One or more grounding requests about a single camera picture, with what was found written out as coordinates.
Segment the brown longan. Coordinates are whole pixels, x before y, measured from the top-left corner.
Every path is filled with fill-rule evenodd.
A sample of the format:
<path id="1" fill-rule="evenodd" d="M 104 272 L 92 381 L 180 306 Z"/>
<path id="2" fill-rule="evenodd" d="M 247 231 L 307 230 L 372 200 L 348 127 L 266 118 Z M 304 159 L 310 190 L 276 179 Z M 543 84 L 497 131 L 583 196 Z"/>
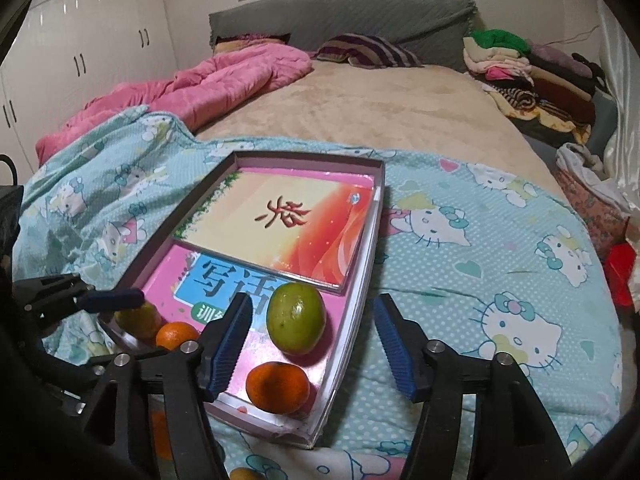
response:
<path id="1" fill-rule="evenodd" d="M 233 469 L 229 474 L 230 480 L 264 480 L 265 477 L 258 471 L 247 467 L 238 467 Z"/>

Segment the small orange tangerine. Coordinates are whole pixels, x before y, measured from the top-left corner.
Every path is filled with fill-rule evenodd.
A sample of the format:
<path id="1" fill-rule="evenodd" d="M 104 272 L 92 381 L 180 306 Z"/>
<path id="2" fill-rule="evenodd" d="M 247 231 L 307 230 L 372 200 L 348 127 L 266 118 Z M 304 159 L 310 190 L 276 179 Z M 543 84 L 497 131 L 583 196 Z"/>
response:
<path id="1" fill-rule="evenodd" d="M 307 402 L 311 385 L 299 366 L 267 362 L 248 373 L 245 390 L 256 408 L 271 414 L 288 415 L 297 412 Z"/>

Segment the oval green fruit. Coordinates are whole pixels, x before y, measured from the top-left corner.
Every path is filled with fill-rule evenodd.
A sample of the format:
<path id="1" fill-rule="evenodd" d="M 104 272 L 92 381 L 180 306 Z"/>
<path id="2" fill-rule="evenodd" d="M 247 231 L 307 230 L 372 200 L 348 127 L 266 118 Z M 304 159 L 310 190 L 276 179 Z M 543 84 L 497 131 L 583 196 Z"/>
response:
<path id="1" fill-rule="evenodd" d="M 314 286 L 280 285 L 269 300 L 266 326 L 272 343 L 290 356 L 304 356 L 318 344 L 326 329 L 326 307 Z"/>

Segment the pink cover workbook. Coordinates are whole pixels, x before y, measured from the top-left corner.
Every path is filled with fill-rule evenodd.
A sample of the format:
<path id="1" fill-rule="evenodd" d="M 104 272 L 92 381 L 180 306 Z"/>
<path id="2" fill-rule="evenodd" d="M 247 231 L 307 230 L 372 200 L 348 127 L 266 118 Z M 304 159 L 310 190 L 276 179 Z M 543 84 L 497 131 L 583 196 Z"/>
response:
<path id="1" fill-rule="evenodd" d="M 380 203 L 380 189 L 374 174 L 362 171 L 356 174 L 365 174 L 373 179 L 374 195 L 357 253 L 341 290 L 329 290 L 300 278 L 254 268 L 247 263 L 184 244 L 174 237 L 174 232 L 194 211 L 175 223 L 163 244 L 149 258 L 146 270 L 139 274 L 139 283 L 146 299 L 157 307 L 165 321 L 186 322 L 198 330 L 221 318 L 238 292 L 250 296 L 254 307 L 253 324 L 227 390 L 232 398 L 240 401 L 248 399 L 245 392 L 246 376 L 263 362 L 282 361 L 298 365 L 305 371 L 313 393 L 319 393 L 325 385 L 337 384 L 336 367 L 347 362 L 347 352 L 352 348 L 348 338 L 358 330 L 358 318 L 370 276 L 368 265 L 375 245 L 372 228 Z M 272 343 L 266 326 L 271 295 L 280 285 L 289 282 L 314 286 L 326 307 L 326 329 L 314 350 L 304 356 L 289 356 L 280 351 Z"/>

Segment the red object beside bed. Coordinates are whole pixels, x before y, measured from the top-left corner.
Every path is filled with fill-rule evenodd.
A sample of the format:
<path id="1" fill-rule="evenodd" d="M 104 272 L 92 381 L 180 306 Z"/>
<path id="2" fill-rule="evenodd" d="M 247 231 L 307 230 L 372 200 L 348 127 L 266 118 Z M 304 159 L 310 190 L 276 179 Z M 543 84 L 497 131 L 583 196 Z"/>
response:
<path id="1" fill-rule="evenodd" d="M 630 310 L 634 307 L 629 280 L 636 261 L 636 253 L 627 242 L 614 245 L 604 260 L 603 270 L 616 307 Z"/>

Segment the grey shallow cardboard box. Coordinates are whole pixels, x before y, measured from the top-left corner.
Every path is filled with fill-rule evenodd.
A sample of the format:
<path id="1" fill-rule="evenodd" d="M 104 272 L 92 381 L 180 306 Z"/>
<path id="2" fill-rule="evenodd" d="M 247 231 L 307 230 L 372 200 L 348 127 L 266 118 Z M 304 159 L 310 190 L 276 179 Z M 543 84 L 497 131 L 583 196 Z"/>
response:
<path id="1" fill-rule="evenodd" d="M 160 226 L 143 200 L 159 174 L 120 166 L 116 183 L 127 211 L 108 222 L 99 260 L 122 270 L 122 287 L 142 289 L 166 322 L 196 328 L 221 318 L 244 292 L 253 322 L 229 385 L 209 413 L 248 434 L 311 448 L 329 417 L 354 348 L 370 283 L 385 166 L 344 154 L 249 151 L 209 155 L 210 171 Z M 276 289 L 318 290 L 326 326 L 302 356 L 281 351 L 267 330 Z M 248 396 L 247 375 L 265 362 L 301 368 L 310 385 L 297 411 L 277 415 Z"/>

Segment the orange cover book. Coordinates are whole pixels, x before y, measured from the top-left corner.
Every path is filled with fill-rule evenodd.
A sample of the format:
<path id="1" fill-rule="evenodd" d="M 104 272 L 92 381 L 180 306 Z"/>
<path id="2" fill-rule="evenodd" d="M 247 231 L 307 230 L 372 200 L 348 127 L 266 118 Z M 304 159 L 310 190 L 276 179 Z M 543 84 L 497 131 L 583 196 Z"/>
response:
<path id="1" fill-rule="evenodd" d="M 244 168 L 175 229 L 211 254 L 341 290 L 374 195 L 365 174 Z"/>

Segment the floral cloth bundle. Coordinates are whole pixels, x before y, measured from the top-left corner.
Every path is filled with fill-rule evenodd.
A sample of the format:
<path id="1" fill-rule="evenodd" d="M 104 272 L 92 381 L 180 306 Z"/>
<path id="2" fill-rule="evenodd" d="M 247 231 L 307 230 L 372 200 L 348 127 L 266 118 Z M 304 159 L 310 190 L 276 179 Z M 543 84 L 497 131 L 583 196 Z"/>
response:
<path id="1" fill-rule="evenodd" d="M 625 240 L 631 209 L 606 173 L 602 160 L 588 148 L 565 143 L 555 152 L 552 170 L 570 206 L 585 222 L 591 243 L 603 261 Z"/>

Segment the pink quilt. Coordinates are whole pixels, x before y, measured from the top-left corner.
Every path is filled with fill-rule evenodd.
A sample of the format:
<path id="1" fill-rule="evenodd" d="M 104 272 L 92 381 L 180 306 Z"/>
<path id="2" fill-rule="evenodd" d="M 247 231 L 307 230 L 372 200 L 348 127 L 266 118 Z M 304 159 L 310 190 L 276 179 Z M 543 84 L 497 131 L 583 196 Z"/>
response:
<path id="1" fill-rule="evenodd" d="M 60 130 L 37 141 L 38 162 L 44 164 L 67 145 L 129 107 L 146 105 L 151 112 L 169 112 L 194 132 L 254 96 L 279 90 L 311 72 L 307 52 L 265 42 L 215 54 L 167 79 L 125 82 L 91 100 Z"/>

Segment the white wardrobe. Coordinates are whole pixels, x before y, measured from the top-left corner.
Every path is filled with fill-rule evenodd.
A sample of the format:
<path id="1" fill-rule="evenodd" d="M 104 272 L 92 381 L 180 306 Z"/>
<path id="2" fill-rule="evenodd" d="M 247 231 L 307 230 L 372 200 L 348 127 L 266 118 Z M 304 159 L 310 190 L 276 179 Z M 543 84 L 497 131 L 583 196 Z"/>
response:
<path id="1" fill-rule="evenodd" d="M 176 68 L 164 0 L 32 0 L 1 64 L 1 151 L 26 182 L 37 142 L 86 103 Z"/>

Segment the beige bed sheet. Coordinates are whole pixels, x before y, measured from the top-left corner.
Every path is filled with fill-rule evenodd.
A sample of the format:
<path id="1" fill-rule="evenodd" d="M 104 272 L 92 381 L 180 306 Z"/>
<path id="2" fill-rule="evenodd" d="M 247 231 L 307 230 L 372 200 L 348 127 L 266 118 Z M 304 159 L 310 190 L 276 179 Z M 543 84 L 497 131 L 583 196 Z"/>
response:
<path id="1" fill-rule="evenodd" d="M 314 63 L 312 72 L 201 128 L 201 140 L 286 136 L 480 162 L 563 193 L 494 100 L 442 66 L 363 70 Z"/>

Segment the pile of folded clothes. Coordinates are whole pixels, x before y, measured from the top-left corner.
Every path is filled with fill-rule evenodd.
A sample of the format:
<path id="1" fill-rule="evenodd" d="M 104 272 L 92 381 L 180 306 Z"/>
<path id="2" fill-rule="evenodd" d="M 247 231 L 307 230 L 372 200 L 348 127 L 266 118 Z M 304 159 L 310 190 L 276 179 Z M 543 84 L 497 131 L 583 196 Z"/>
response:
<path id="1" fill-rule="evenodd" d="M 502 29 L 474 30 L 462 54 L 469 75 L 524 136 L 552 148 L 593 136 L 596 96 L 608 93 L 600 65 Z"/>

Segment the white satin curtain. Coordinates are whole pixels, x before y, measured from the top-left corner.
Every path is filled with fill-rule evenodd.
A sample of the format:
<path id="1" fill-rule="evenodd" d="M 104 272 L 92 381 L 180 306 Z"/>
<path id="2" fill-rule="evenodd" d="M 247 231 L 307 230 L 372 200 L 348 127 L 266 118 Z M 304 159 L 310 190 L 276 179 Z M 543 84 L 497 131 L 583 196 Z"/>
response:
<path id="1" fill-rule="evenodd" d="M 612 10 L 597 0 L 600 60 L 617 106 L 617 127 L 605 149 L 605 166 L 627 200 L 639 206 L 639 55 Z"/>

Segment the striped purple pillow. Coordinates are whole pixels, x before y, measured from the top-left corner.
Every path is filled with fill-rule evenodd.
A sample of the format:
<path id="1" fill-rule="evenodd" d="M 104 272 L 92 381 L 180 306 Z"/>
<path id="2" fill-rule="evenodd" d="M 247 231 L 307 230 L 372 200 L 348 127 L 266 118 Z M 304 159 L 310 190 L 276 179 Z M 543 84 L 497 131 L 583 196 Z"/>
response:
<path id="1" fill-rule="evenodd" d="M 318 61 L 346 63 L 366 70 L 423 66 L 420 58 L 409 50 L 382 37 L 359 34 L 343 34 L 329 39 L 314 57 Z"/>

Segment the grey bed headboard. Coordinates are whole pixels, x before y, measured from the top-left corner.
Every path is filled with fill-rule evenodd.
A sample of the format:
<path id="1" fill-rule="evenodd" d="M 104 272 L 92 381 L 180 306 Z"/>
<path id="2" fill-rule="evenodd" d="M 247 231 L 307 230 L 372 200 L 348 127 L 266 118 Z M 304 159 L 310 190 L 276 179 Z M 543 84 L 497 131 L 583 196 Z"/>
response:
<path id="1" fill-rule="evenodd" d="M 474 0 L 258 0 L 210 14 L 209 28 L 211 40 L 288 34 L 306 51 L 348 32 L 378 36 L 427 65 L 463 73 L 463 38 L 476 14 Z"/>

